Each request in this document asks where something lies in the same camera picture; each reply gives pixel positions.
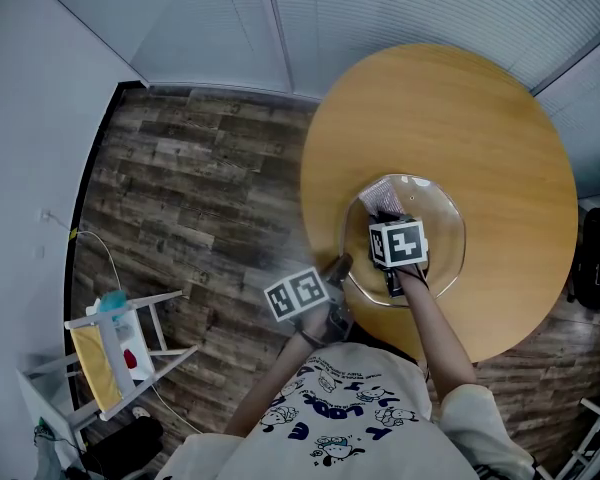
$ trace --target sleeve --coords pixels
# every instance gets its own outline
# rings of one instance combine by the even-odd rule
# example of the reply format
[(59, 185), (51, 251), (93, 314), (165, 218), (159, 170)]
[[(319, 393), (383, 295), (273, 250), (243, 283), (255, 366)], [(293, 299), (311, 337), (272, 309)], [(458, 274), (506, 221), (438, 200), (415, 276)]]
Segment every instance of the sleeve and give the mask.
[(442, 402), (440, 429), (474, 467), (492, 469), (511, 480), (531, 480), (534, 458), (508, 436), (493, 393), (467, 384)]
[(156, 480), (212, 480), (244, 438), (225, 434), (189, 436), (156, 476)]

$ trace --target black bag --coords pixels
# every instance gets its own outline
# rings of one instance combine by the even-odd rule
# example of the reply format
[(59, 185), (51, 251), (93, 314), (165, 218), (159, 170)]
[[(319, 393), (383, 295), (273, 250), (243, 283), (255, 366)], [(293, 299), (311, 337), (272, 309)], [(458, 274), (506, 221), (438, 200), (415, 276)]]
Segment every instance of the black bag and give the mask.
[(600, 208), (590, 210), (584, 219), (582, 245), (576, 248), (571, 275), (580, 304), (600, 309)]

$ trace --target round wooden table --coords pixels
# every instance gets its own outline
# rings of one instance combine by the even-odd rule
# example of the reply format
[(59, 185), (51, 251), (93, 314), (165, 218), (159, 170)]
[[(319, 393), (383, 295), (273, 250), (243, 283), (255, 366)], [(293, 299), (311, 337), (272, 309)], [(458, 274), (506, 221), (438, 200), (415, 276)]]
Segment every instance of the round wooden table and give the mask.
[[(464, 217), (464, 268), (438, 303), (471, 360), (528, 336), (560, 294), (578, 228), (569, 161), (528, 91), (449, 46), (397, 46), (347, 71), (318, 108), (302, 159), (303, 217), (319, 266), (337, 256), (351, 199), (387, 173), (435, 181)], [(345, 292), (368, 332), (421, 357), (408, 309), (376, 306), (350, 280)]]

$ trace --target floor plank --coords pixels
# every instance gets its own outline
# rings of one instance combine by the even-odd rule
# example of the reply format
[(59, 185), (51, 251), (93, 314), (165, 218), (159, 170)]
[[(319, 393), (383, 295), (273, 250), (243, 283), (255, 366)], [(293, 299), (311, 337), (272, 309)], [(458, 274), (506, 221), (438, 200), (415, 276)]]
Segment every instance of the floor plank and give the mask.
[[(186, 291), (186, 299), (161, 308), (163, 330), (170, 346), (197, 343), (201, 350), (157, 389), (202, 431), (222, 431), (290, 334), (271, 317), (262, 289), (312, 263), (299, 176), (314, 111), (313, 104), (253, 93), (134, 89), (98, 154), (81, 228), (105, 240), (131, 297)], [(80, 236), (73, 316), (116, 287), (101, 245)], [(141, 322), (150, 326), (148, 315)], [(579, 399), (600, 396), (600, 312), (562, 295), (531, 336), (477, 371), (510, 435), (556, 471), (591, 424)], [(88, 386), (78, 387), (88, 399)], [(164, 450), (151, 463), (157, 470), (191, 430), (151, 390), (138, 405), (165, 428)], [(123, 411), (98, 421), (86, 437), (97, 442), (131, 418)]]

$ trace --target glass bowl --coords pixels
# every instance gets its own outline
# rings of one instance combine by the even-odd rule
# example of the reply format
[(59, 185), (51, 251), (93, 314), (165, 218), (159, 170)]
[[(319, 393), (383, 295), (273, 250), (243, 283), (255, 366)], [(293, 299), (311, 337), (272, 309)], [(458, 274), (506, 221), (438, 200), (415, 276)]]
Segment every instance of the glass bowl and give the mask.
[[(464, 264), (466, 230), (464, 219), (452, 199), (434, 182), (410, 174), (388, 174), (381, 179), (393, 186), (405, 212), (421, 220), (429, 242), (427, 283), (435, 298), (442, 295), (460, 275)], [(369, 214), (358, 199), (349, 203), (340, 232), (340, 255), (353, 257), (349, 277), (362, 294), (374, 304), (408, 307), (404, 296), (391, 298), (382, 271), (369, 259)]]

